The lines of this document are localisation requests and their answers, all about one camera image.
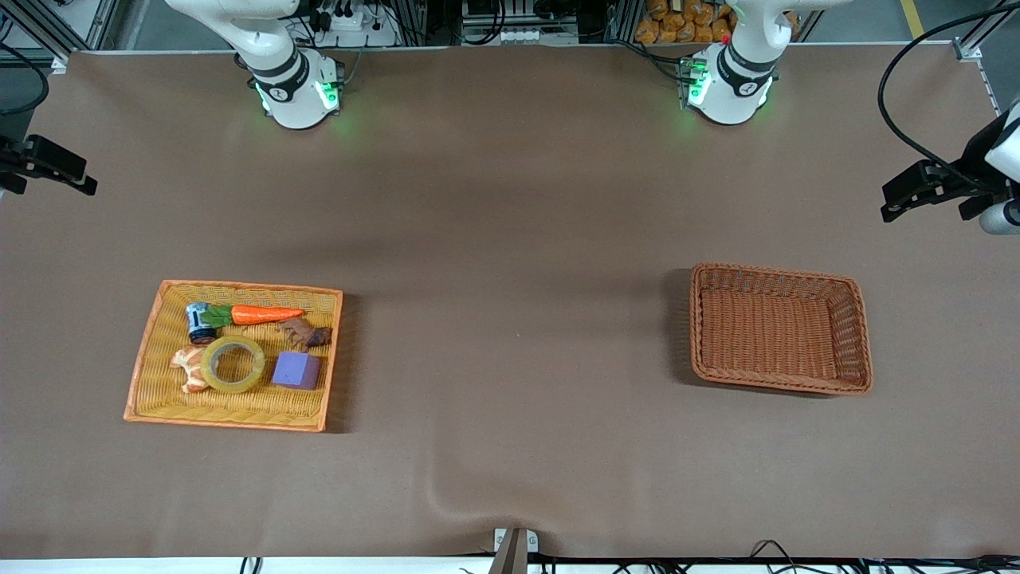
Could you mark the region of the yellow tape roll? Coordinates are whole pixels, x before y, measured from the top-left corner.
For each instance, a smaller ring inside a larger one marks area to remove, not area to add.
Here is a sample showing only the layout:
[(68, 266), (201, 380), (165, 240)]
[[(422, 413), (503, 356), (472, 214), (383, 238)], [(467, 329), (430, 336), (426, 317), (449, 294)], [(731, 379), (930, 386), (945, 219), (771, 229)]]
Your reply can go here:
[(216, 392), (239, 395), (255, 388), (267, 364), (265, 350), (245, 336), (220, 337), (204, 351), (201, 373)]

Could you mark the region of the blue white can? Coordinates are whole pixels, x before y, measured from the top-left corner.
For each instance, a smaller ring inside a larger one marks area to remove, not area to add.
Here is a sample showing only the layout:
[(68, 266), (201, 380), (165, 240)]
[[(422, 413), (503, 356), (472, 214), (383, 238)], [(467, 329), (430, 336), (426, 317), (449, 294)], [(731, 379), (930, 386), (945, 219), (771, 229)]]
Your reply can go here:
[(218, 330), (203, 317), (208, 309), (209, 305), (204, 301), (195, 301), (185, 307), (190, 344), (207, 345), (218, 337)]

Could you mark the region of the brown wicker basket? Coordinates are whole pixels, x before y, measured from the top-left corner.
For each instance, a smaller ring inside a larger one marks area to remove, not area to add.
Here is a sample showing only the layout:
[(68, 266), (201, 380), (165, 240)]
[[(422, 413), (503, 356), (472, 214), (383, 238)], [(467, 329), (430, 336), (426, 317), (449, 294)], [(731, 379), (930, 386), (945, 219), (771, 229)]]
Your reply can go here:
[(688, 286), (693, 371), (736, 387), (860, 396), (874, 374), (851, 277), (701, 262)]

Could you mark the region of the toy croissant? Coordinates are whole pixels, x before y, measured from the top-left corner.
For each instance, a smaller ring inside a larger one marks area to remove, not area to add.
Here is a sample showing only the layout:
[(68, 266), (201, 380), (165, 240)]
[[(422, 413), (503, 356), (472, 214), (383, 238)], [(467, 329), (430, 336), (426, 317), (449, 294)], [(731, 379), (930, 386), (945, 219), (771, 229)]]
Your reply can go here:
[(169, 360), (169, 368), (178, 368), (186, 375), (181, 390), (186, 395), (197, 395), (209, 388), (202, 372), (202, 360), (207, 350), (206, 344), (188, 344), (176, 350)]

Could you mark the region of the orange toy carrot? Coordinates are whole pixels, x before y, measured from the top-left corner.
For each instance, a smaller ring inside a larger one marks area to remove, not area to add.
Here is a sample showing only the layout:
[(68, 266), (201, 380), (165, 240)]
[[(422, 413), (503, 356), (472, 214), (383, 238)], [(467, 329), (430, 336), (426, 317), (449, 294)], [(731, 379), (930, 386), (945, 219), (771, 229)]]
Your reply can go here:
[(284, 322), (304, 315), (303, 309), (266, 308), (257, 305), (207, 305), (200, 310), (199, 319), (209, 327), (220, 329), (230, 324), (266, 324)]

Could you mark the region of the orange snack bags pile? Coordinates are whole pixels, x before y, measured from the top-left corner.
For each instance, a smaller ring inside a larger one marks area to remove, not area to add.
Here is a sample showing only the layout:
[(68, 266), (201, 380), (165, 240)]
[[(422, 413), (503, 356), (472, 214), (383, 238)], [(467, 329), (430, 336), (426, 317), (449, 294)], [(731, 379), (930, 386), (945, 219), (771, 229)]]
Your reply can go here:
[(611, 33), (634, 45), (725, 43), (749, 22), (744, 0), (613, 0)]

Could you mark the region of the brown toy piece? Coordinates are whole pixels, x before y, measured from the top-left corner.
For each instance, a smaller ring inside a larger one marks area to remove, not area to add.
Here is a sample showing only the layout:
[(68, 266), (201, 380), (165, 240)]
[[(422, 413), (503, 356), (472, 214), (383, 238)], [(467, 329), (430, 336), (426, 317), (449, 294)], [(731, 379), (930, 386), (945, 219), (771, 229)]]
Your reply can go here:
[(304, 350), (320, 348), (332, 342), (332, 327), (316, 327), (302, 316), (290, 317), (276, 323), (277, 331), (284, 335), (291, 348)]

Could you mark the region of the yellow wicker tray orange rim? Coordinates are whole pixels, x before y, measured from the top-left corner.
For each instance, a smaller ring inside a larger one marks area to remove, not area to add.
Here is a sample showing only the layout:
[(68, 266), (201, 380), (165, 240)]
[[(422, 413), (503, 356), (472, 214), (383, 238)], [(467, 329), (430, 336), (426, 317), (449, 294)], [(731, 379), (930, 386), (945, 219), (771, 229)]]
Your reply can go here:
[[(316, 389), (292, 390), (271, 384), (271, 374), (280, 352), (304, 352), (287, 345), (277, 331), (276, 322), (248, 326), (230, 324), (216, 329), (216, 340), (245, 336), (255, 340), (265, 350), (265, 374), (255, 388), (239, 395), (227, 395), (212, 387), (197, 395), (183, 393), (181, 386), (186, 375), (178, 368), (169, 368), (169, 360), (176, 350), (190, 344), (185, 307), (195, 301), (208, 305), (303, 309), (302, 317), (313, 326), (332, 327), (332, 342), (306, 351), (321, 359)], [(165, 280), (156, 292), (132, 368), (124, 420), (274, 431), (324, 431), (334, 386), (342, 309), (343, 292), (336, 289)]]

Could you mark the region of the purple block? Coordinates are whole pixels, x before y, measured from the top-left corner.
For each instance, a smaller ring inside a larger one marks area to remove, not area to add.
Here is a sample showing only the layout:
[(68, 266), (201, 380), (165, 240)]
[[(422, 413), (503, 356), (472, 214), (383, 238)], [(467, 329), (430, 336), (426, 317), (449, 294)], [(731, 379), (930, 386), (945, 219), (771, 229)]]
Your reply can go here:
[(308, 352), (280, 352), (270, 382), (292, 390), (314, 390), (320, 370), (321, 359), (317, 356)]

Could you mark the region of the white power strip with plugs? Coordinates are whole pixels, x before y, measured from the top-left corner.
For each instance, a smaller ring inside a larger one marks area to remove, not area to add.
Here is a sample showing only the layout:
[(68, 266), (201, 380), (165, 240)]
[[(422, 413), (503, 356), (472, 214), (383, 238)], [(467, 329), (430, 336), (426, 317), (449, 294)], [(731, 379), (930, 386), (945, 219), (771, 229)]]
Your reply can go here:
[(404, 45), (392, 10), (378, 3), (343, 0), (318, 11), (316, 44), (328, 48), (382, 48)]

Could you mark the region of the brown table cover mat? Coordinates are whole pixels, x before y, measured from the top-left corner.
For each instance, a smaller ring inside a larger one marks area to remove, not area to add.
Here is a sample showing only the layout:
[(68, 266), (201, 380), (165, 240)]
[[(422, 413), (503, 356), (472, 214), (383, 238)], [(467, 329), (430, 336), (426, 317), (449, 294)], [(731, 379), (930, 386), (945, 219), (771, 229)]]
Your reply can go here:
[[(97, 194), (0, 199), (0, 559), (1018, 555), (1020, 238), (882, 222), (896, 51), (790, 47), (736, 127), (626, 49), (367, 53), (306, 132), (227, 54), (73, 55), (29, 129)], [(703, 261), (855, 279), (872, 390), (700, 381)], [(327, 432), (124, 421), (166, 279), (342, 290)]]

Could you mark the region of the long white power strip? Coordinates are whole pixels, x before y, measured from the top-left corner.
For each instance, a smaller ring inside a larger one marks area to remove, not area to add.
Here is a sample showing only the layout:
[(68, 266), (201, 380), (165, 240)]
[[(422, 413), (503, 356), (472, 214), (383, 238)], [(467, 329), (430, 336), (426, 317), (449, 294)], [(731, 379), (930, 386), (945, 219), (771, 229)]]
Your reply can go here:
[(580, 43), (579, 35), (564, 28), (506, 28), (482, 45), (571, 46)]

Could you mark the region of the aluminium frame post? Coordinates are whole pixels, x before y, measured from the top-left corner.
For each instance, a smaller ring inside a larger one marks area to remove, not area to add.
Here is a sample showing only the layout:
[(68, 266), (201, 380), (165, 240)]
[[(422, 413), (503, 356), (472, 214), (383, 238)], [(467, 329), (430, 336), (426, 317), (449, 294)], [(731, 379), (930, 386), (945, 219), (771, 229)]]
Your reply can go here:
[(981, 18), (974, 15), (967, 22), (968, 25), (972, 23), (972, 28), (962, 36), (955, 37), (953, 40), (955, 57), (958, 61), (979, 61), (983, 58), (981, 51), (983, 44), (1009, 21), (1017, 18), (1018, 14), (1020, 14), (1020, 0), (994, 1), (991, 8), (983, 11)]
[(0, 0), (0, 44), (42, 69), (65, 69), (76, 51), (116, 43), (130, 0)]

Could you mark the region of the metal table bracket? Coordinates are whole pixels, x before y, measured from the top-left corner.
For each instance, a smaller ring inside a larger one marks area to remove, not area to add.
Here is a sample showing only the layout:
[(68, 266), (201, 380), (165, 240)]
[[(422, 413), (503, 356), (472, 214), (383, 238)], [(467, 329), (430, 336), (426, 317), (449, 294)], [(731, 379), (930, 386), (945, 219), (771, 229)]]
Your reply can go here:
[(495, 529), (495, 556), (488, 574), (528, 574), (529, 561), (538, 552), (536, 531), (525, 528)]

